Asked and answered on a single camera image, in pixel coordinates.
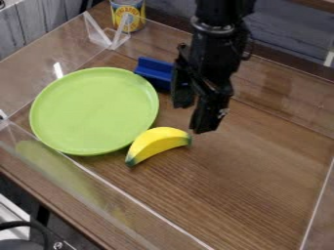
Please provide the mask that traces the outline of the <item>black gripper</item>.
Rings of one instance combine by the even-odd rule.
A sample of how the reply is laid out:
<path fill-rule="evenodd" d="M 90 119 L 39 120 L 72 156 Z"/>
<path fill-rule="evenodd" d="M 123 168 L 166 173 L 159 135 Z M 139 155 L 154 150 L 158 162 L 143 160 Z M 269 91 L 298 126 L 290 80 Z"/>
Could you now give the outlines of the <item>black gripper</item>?
<path fill-rule="evenodd" d="M 210 24 L 193 17 L 191 44 L 178 45 L 179 56 L 174 63 L 171 97 L 174 108 L 195 104 L 190 128 L 197 134 L 215 131 L 229 113 L 234 95 L 231 76 L 239 70 L 252 38 L 244 20 L 235 23 Z"/>

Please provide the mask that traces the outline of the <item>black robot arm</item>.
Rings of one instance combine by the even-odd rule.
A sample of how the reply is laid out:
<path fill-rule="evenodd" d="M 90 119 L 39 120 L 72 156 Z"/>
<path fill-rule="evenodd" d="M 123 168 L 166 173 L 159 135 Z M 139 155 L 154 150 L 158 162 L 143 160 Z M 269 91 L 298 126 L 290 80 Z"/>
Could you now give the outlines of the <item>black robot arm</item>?
<path fill-rule="evenodd" d="M 178 45 L 171 80 L 175 108 L 195 107 L 190 128 L 214 131 L 229 113 L 231 76 L 250 59 L 252 31 L 245 17 L 256 0 L 195 0 L 193 42 Z"/>

